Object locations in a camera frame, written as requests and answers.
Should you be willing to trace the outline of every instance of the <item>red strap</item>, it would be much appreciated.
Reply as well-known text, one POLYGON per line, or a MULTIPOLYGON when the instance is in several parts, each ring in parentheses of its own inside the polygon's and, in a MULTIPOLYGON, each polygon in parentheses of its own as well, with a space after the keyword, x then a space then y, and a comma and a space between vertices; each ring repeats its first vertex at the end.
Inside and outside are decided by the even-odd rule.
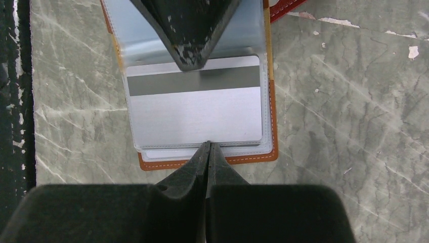
POLYGON ((306 0, 279 0, 274 6, 270 7, 270 21, 273 23, 287 12, 298 7, 306 0))

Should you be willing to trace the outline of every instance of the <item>gray stripe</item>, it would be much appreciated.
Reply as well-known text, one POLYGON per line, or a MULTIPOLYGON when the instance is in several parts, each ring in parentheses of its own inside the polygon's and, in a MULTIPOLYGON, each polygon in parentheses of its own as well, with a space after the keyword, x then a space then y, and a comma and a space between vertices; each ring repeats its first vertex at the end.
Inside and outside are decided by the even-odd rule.
POLYGON ((259 66, 127 77, 130 96, 259 87, 259 66))

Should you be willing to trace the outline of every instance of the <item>wallet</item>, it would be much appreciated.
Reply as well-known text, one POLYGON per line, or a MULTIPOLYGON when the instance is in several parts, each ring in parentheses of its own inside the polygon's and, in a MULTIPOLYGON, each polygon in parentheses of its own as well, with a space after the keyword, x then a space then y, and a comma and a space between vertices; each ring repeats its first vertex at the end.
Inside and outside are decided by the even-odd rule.
POLYGON ((205 141, 230 164, 277 159, 268 1, 242 1, 204 67, 187 72, 130 1, 101 4, 142 170, 178 168, 205 141))

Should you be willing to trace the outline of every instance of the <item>gray marble table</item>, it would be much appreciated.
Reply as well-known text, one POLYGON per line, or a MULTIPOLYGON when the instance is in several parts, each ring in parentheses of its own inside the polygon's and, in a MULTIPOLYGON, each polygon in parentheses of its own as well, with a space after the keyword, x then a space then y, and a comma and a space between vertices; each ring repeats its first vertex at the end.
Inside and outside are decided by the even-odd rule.
MULTIPOLYGON (((358 242, 429 241, 429 1, 312 0, 272 25, 280 157, 251 183, 323 184, 358 242)), ((98 0, 33 0, 37 183, 140 170, 98 0)))

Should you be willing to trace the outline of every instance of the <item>card holder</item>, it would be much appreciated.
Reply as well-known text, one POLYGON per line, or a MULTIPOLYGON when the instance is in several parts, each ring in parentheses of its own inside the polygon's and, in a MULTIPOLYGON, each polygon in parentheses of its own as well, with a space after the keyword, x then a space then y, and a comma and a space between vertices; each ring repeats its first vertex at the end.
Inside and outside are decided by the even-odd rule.
MULTIPOLYGON (((140 13, 137 10, 133 12, 131 8, 124 9, 127 1, 101 0, 101 3, 108 31, 112 34, 116 46, 125 91, 128 92, 127 104, 134 130, 139 124, 133 124, 132 121, 133 105, 127 78, 129 71, 138 66, 168 65, 173 60, 154 30, 150 30, 144 23, 140 13)), ((243 58, 249 55, 256 55, 260 59, 262 137, 258 140, 254 137, 253 140, 246 138, 242 141, 221 143, 222 150, 231 164, 272 161, 278 156, 269 16, 265 1, 264 5, 262 1, 243 1, 212 52, 213 60, 243 58)), ((144 140, 142 142, 138 144, 135 140, 143 170, 177 168, 187 161, 200 145, 200 142, 158 145, 144 144, 144 140)))

